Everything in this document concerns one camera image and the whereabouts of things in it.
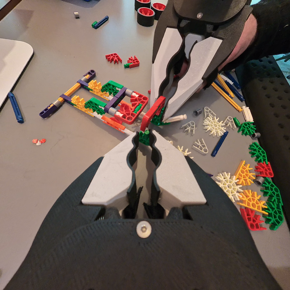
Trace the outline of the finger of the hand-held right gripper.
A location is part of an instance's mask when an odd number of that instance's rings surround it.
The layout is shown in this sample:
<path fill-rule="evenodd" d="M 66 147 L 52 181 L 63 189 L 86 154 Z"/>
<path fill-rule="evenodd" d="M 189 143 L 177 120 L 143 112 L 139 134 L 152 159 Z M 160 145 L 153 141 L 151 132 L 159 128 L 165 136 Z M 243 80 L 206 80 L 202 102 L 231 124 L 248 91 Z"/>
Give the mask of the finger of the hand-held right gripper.
<path fill-rule="evenodd" d="M 152 65 L 151 105 L 163 95 L 169 84 L 170 72 L 184 53 L 184 39 L 176 28 L 167 27 Z"/>
<path fill-rule="evenodd" d="M 163 120 L 170 118 L 201 87 L 202 78 L 221 43 L 221 39 L 209 37 L 193 46 L 188 70 L 179 80 L 175 94 L 168 100 Z"/>

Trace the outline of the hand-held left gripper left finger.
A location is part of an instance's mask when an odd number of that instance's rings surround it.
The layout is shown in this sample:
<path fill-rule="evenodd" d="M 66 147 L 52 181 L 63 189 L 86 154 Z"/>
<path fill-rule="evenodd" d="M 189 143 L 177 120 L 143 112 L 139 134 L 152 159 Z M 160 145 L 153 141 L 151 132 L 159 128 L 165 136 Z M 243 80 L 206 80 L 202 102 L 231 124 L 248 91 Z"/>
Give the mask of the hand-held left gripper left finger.
<path fill-rule="evenodd" d="M 82 198 L 85 205 L 116 207 L 125 218 L 134 219 L 140 199 L 135 171 L 139 133 L 128 136 L 106 153 Z"/>

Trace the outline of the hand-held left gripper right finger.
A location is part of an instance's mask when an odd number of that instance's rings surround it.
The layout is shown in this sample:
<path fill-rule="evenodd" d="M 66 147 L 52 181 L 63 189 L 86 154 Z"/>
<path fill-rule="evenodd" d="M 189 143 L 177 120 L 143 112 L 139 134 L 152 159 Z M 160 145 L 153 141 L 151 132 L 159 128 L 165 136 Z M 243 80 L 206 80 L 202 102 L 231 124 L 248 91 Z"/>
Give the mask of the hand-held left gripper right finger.
<path fill-rule="evenodd" d="M 155 130 L 149 131 L 154 163 L 149 218 L 163 218 L 172 208 L 204 205 L 206 199 L 185 156 Z"/>

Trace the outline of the red wheel with black tyre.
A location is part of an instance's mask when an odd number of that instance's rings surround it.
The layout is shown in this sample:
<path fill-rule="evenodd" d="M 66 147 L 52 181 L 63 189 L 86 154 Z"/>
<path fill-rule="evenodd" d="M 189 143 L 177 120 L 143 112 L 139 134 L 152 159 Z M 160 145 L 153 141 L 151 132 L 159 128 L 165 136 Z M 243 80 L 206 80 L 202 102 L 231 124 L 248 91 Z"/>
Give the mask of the red wheel with black tyre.
<path fill-rule="evenodd" d="M 138 0 L 135 0 L 135 10 L 137 11 L 140 7 L 151 8 L 151 1 L 149 3 L 140 3 Z"/>

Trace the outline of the multicoloured toy frame assembly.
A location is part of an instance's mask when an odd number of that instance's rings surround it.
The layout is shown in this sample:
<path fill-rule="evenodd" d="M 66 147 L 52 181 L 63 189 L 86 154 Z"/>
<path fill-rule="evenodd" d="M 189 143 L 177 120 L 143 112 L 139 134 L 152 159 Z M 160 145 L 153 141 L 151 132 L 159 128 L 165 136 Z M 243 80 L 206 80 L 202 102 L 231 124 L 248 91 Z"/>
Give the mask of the multicoloured toy frame assembly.
<path fill-rule="evenodd" d="M 136 91 L 132 91 L 114 81 L 109 81 L 105 85 L 101 86 L 101 83 L 97 83 L 96 80 L 92 80 L 89 83 L 81 86 L 89 92 L 104 98 L 108 101 L 105 103 L 99 99 L 93 97 L 88 101 L 85 101 L 79 96 L 71 98 L 70 103 L 75 108 L 87 113 L 92 117 L 100 119 L 106 125 L 113 127 L 114 129 L 126 133 L 127 135 L 132 132 L 125 127 L 124 124 L 131 125 L 135 121 L 141 121 L 146 113 L 143 113 L 144 108 L 148 104 L 148 97 L 140 94 Z M 162 108 L 159 115 L 155 115 L 150 123 L 157 126 L 164 125 L 162 122 L 162 114 L 165 110 L 165 106 Z M 149 145 L 149 130 L 139 132 L 139 140 L 144 145 Z"/>

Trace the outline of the yellow fan connector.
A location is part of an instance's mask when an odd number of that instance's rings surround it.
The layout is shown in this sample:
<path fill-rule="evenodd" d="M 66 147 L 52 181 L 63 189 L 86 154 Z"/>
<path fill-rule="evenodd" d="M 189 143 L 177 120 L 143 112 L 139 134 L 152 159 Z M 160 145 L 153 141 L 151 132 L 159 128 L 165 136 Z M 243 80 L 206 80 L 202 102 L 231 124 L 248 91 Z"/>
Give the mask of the yellow fan connector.
<path fill-rule="evenodd" d="M 268 212 L 266 212 L 266 209 L 268 208 L 266 206 L 266 201 L 261 200 L 260 198 L 261 195 L 257 195 L 257 192 L 244 190 L 241 193 L 240 202 L 237 202 L 237 204 L 268 215 Z"/>
<path fill-rule="evenodd" d="M 245 161 L 242 160 L 234 174 L 236 180 L 238 180 L 237 184 L 242 186 L 250 186 L 256 178 L 255 173 L 250 172 L 252 169 L 253 168 L 250 168 L 250 164 L 245 164 Z"/>

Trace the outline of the yellow plastic rod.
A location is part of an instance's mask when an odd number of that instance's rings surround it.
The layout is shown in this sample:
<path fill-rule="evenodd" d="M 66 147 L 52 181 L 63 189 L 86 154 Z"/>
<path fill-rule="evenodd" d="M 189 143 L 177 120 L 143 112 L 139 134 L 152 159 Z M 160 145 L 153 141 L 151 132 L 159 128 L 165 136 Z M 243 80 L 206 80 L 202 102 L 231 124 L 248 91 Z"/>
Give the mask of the yellow plastic rod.
<path fill-rule="evenodd" d="M 217 75 L 217 79 L 220 82 L 220 84 L 222 85 L 222 87 L 226 90 L 226 92 L 229 93 L 232 98 L 234 98 L 235 97 L 234 93 L 227 86 L 227 84 L 225 83 L 225 81 L 223 80 L 223 78 L 221 77 L 220 74 Z"/>
<path fill-rule="evenodd" d="M 64 94 L 60 95 L 60 97 L 57 99 L 59 101 L 62 102 L 62 104 L 64 102 L 70 102 L 71 98 L 70 96 L 76 91 L 78 90 L 82 85 L 85 85 L 86 83 L 83 82 L 81 79 L 79 79 L 79 81 L 73 85 L 73 87 L 71 87 L 67 92 L 65 92 Z"/>
<path fill-rule="evenodd" d="M 220 93 L 221 96 L 223 96 L 223 98 L 225 98 L 237 111 L 241 112 L 242 108 L 235 103 L 222 89 L 220 89 L 215 83 L 211 84 L 212 87 Z"/>

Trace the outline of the person's right forearm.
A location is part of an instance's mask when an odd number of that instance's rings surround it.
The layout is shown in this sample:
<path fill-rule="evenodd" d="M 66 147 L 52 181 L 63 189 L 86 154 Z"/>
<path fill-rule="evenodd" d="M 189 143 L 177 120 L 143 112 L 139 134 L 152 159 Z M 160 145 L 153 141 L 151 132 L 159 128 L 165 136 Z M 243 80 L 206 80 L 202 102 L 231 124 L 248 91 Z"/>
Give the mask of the person's right forearm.
<path fill-rule="evenodd" d="M 290 1 L 260 1 L 252 5 L 257 20 L 257 33 L 253 43 L 236 60 L 225 66 L 234 69 L 248 61 L 290 51 Z"/>

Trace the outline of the person's right hand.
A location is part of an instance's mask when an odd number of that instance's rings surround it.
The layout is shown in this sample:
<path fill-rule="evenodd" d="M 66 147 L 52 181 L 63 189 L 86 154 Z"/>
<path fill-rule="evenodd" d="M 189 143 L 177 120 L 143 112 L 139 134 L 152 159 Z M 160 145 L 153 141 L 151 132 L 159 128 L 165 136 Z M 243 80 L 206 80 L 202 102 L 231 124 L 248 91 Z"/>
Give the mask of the person's right hand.
<path fill-rule="evenodd" d="M 258 25 L 255 16 L 253 14 L 250 14 L 247 21 L 245 22 L 240 39 L 238 40 L 230 56 L 225 60 L 223 64 L 219 66 L 219 71 L 227 64 L 237 59 L 253 43 L 256 37 L 257 27 Z"/>

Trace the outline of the white snowflake connector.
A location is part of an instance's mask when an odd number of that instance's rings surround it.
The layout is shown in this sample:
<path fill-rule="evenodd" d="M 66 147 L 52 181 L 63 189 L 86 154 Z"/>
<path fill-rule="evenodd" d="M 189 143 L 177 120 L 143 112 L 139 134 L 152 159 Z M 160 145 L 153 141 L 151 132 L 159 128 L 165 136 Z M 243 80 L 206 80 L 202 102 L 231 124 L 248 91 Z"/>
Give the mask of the white snowflake connector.
<path fill-rule="evenodd" d="M 242 192 L 242 185 L 237 184 L 239 180 L 236 179 L 236 176 L 231 176 L 230 173 L 223 172 L 219 173 L 215 178 L 218 180 L 216 181 L 217 185 L 227 194 L 232 202 L 240 200 L 240 197 L 242 197 L 240 194 Z"/>
<path fill-rule="evenodd" d="M 216 118 L 215 116 L 212 117 L 209 115 L 205 120 L 203 121 L 204 129 L 206 129 L 206 132 L 210 131 L 209 135 L 211 136 L 222 136 L 225 132 L 225 124 L 223 121 L 219 122 L 219 118 Z"/>
<path fill-rule="evenodd" d="M 191 151 L 188 151 L 188 148 L 187 149 L 185 149 L 185 150 L 183 150 L 183 146 L 177 146 L 176 147 L 185 157 L 186 156 L 189 156 L 191 159 L 193 159 L 194 157 L 191 157 Z"/>

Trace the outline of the blue plastic rod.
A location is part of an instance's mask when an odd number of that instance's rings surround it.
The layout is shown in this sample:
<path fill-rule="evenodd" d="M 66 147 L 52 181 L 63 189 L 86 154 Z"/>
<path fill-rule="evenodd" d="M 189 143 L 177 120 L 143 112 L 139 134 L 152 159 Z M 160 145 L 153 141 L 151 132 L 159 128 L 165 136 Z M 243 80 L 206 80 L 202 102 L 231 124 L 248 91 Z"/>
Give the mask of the blue plastic rod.
<path fill-rule="evenodd" d="M 236 79 L 230 74 L 229 71 L 225 71 L 224 74 L 227 76 L 227 78 L 233 83 L 233 85 L 236 87 L 236 89 L 241 89 L 239 83 L 236 81 Z"/>
<path fill-rule="evenodd" d="M 242 96 L 242 94 L 238 91 L 238 89 L 236 89 L 236 87 L 234 85 L 230 85 L 228 82 L 225 82 L 227 84 L 227 86 L 230 88 L 230 90 L 234 93 L 234 95 L 241 101 L 244 102 L 245 99 Z"/>
<path fill-rule="evenodd" d="M 20 107 L 19 107 L 19 105 L 17 103 L 15 95 L 12 92 L 9 92 L 8 93 L 8 97 L 9 97 L 9 100 L 10 100 L 10 102 L 12 104 L 13 111 L 14 111 L 14 114 L 15 114 L 17 122 L 20 123 L 20 124 L 23 124 L 24 123 L 24 119 L 23 119 L 23 116 L 22 116 L 22 113 L 20 111 Z"/>
<path fill-rule="evenodd" d="M 212 157 L 215 157 L 217 155 L 217 153 L 218 153 L 220 147 L 222 146 L 225 138 L 227 137 L 228 133 L 229 133 L 228 131 L 225 131 L 223 133 L 223 135 L 221 136 L 221 138 L 219 139 L 218 143 L 216 144 L 215 148 L 213 149 L 213 151 L 211 153 Z"/>

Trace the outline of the light grey connector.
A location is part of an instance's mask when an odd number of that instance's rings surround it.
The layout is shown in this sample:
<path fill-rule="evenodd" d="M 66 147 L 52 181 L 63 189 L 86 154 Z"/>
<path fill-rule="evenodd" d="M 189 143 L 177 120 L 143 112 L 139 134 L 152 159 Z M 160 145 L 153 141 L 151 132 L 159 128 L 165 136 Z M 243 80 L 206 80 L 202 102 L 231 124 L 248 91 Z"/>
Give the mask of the light grey connector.
<path fill-rule="evenodd" d="M 212 118 L 214 118 L 216 114 L 209 107 L 204 107 L 202 109 L 202 116 L 203 116 L 203 119 L 205 120 L 209 116 L 212 116 Z"/>
<path fill-rule="evenodd" d="M 191 133 L 191 135 L 194 135 L 195 122 L 194 121 L 187 122 L 186 124 L 182 125 L 181 129 L 184 129 L 184 132 L 186 132 L 187 134 Z"/>
<path fill-rule="evenodd" d="M 234 119 L 233 119 L 233 117 L 231 117 L 231 116 L 228 116 L 228 117 L 225 119 L 224 124 L 225 124 L 226 128 L 231 128 L 231 129 L 235 129 L 235 128 L 237 128 L 237 126 L 236 126 L 236 124 L 235 124 L 235 122 L 234 122 Z"/>
<path fill-rule="evenodd" d="M 196 151 L 198 151 L 199 153 L 205 155 L 208 153 L 208 148 L 205 144 L 205 141 L 204 139 L 199 139 L 199 140 L 196 140 L 193 145 L 192 145 L 192 148 Z"/>

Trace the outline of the thick blue rod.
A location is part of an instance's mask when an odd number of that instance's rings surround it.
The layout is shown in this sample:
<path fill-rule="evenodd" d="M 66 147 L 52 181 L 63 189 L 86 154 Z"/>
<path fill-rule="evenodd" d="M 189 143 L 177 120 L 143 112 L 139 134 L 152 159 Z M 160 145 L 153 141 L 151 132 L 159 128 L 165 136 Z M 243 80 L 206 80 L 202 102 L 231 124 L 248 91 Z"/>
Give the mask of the thick blue rod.
<path fill-rule="evenodd" d="M 97 24 L 97 28 L 99 28 L 99 27 L 102 26 L 105 22 L 107 22 L 108 19 L 109 19 L 108 16 L 105 16 L 103 19 L 101 19 L 101 20 L 98 22 L 98 24 Z"/>

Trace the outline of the black perforated foam strip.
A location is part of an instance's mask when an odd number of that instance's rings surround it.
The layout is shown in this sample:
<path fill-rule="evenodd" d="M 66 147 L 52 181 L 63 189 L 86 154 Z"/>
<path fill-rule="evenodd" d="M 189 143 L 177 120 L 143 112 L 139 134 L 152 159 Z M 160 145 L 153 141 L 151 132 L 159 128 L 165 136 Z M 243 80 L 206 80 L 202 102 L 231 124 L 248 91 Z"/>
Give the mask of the black perforated foam strip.
<path fill-rule="evenodd" d="M 280 189 L 283 210 L 290 221 L 290 88 L 272 56 L 249 61 L 235 69 L 259 142 L 266 151 Z"/>

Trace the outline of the white tray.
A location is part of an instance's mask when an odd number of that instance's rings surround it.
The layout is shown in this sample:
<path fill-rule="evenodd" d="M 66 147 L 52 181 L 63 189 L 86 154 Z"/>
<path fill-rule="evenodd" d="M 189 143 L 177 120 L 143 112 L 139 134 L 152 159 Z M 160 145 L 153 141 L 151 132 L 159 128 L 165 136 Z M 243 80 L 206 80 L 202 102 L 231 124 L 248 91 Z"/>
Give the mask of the white tray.
<path fill-rule="evenodd" d="M 28 43 L 0 39 L 0 105 L 13 88 L 33 52 L 32 46 Z"/>

